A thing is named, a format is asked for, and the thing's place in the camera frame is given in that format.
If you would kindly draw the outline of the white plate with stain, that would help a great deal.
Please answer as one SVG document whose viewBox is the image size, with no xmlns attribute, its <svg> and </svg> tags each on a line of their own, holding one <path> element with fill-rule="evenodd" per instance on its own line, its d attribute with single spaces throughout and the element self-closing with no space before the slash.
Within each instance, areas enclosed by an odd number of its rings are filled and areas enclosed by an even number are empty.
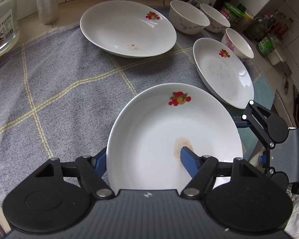
<svg viewBox="0 0 299 239">
<path fill-rule="evenodd" d="M 118 115 L 106 152 L 111 189 L 183 190 L 191 180 L 180 160 L 182 147 L 221 162 L 242 157 L 242 144 L 227 109 L 188 84 L 151 87 Z"/>
</svg>

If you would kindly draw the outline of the white fruit-print plate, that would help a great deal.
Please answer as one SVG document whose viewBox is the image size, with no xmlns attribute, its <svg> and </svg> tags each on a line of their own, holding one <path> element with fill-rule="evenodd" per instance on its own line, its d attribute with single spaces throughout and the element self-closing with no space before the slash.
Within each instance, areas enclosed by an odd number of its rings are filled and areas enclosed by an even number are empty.
<svg viewBox="0 0 299 239">
<path fill-rule="evenodd" d="M 102 50 L 125 58 L 155 57 L 177 41 L 171 22 L 157 10 L 132 1 L 105 1 L 80 19 L 83 35 Z"/>
<path fill-rule="evenodd" d="M 254 99 L 247 69 L 227 46 L 212 38 L 199 38 L 193 45 L 193 57 L 204 85 L 219 100 L 243 110 Z"/>
</svg>

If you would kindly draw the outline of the white pink-floral bowl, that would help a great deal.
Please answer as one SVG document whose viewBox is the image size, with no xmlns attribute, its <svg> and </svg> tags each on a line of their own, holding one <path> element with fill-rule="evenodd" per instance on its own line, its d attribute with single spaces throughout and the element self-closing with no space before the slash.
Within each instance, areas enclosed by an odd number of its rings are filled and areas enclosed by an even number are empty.
<svg viewBox="0 0 299 239">
<path fill-rule="evenodd" d="M 248 42 L 235 30 L 227 28 L 221 43 L 233 51 L 241 61 L 254 58 L 254 52 Z"/>
</svg>

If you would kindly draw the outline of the large white floral bowl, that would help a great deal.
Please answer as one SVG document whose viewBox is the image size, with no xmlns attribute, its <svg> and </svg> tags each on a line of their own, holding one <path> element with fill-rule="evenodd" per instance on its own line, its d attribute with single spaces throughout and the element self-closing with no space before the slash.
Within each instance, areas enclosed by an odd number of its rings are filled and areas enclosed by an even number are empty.
<svg viewBox="0 0 299 239">
<path fill-rule="evenodd" d="M 202 11 L 177 0 L 170 2 L 168 19 L 175 29 L 188 35 L 196 35 L 210 25 L 209 18 Z"/>
</svg>

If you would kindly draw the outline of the metal spatula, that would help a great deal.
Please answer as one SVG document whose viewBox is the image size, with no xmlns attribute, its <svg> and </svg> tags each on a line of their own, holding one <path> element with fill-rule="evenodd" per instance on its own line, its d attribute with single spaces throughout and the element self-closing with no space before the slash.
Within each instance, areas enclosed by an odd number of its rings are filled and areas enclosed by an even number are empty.
<svg viewBox="0 0 299 239">
<path fill-rule="evenodd" d="M 285 75 L 285 84 L 284 84 L 284 94 L 287 95 L 289 92 L 289 77 L 292 75 L 292 71 L 289 68 L 287 63 L 283 63 L 281 66 L 281 70 Z"/>
</svg>

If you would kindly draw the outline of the grey checked towel mat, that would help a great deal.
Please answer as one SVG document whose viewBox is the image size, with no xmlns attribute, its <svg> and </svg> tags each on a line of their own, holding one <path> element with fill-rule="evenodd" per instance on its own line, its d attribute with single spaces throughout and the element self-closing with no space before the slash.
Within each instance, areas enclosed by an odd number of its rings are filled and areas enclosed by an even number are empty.
<svg viewBox="0 0 299 239">
<path fill-rule="evenodd" d="M 48 159 L 73 162 L 107 147 L 118 115 L 141 92 L 179 83 L 214 96 L 193 57 L 199 38 L 220 42 L 222 36 L 177 32 L 167 53 L 124 58 L 92 44 L 74 25 L 0 57 L 0 204 Z M 242 115 L 242 110 L 220 103 L 232 118 Z M 249 128 L 237 130 L 242 157 L 249 159 L 257 137 Z"/>
</svg>

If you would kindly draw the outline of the green label pickle jar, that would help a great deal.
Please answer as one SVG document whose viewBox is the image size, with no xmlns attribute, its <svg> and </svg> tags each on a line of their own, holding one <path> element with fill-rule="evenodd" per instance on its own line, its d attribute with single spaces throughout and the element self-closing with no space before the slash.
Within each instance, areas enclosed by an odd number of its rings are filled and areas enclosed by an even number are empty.
<svg viewBox="0 0 299 239">
<path fill-rule="evenodd" d="M 268 34 L 256 45 L 256 49 L 261 56 L 267 57 L 270 53 L 274 51 L 281 52 L 282 42 L 276 35 Z"/>
</svg>

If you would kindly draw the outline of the green-lid sauce jar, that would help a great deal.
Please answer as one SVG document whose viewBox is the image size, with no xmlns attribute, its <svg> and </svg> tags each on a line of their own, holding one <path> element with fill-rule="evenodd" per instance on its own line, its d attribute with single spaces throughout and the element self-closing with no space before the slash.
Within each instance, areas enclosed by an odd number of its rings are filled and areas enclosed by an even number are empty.
<svg viewBox="0 0 299 239">
<path fill-rule="evenodd" d="M 232 28 L 236 28 L 240 21 L 245 18 L 243 12 L 228 2 L 225 2 L 220 13 L 229 21 Z"/>
</svg>

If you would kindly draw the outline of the cling film roll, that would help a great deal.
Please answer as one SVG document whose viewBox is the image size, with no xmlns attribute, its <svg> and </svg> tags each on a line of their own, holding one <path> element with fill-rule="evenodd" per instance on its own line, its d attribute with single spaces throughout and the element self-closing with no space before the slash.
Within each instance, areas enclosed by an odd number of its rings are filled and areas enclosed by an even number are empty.
<svg viewBox="0 0 299 239">
<path fill-rule="evenodd" d="M 43 25 L 51 24 L 59 18 L 58 0 L 36 0 L 36 6 Z"/>
</svg>

